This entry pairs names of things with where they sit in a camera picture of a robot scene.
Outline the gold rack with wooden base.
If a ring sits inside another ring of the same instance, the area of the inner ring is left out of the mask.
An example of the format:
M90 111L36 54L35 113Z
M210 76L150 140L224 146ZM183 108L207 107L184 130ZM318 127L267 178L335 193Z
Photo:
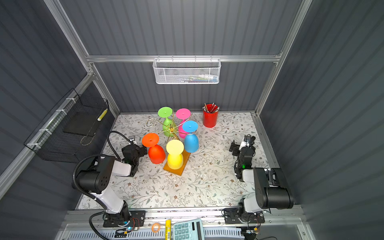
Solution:
M171 121L163 130L164 133L170 134L165 149L159 145L159 132L145 135L142 143L149 148L150 160L154 164L165 163L163 167L165 171L181 176L191 153L185 150L184 143L179 138L179 127L181 125L173 126L173 124L174 122Z

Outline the pink wine glass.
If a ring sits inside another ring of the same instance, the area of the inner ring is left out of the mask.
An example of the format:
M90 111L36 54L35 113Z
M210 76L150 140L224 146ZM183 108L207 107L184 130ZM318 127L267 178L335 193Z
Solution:
M178 133L181 139L185 139L187 133L183 130L183 124L188 121L191 117L191 111L186 108L177 110L176 117L181 120L181 123L178 125Z

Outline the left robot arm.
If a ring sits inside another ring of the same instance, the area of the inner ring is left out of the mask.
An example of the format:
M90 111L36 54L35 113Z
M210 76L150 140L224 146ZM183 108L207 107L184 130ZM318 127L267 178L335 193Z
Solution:
M111 134L120 135L129 143L122 148L122 158L111 143ZM108 133L107 143L114 154L112 156L97 154L82 159L73 172L73 188L102 206L101 215L106 222L110 222L113 226L126 227L136 221L127 203L109 186L110 178L112 175L134 177L138 171L140 158L147 155L148 150L145 146L139 146L134 137L127 138L118 131Z

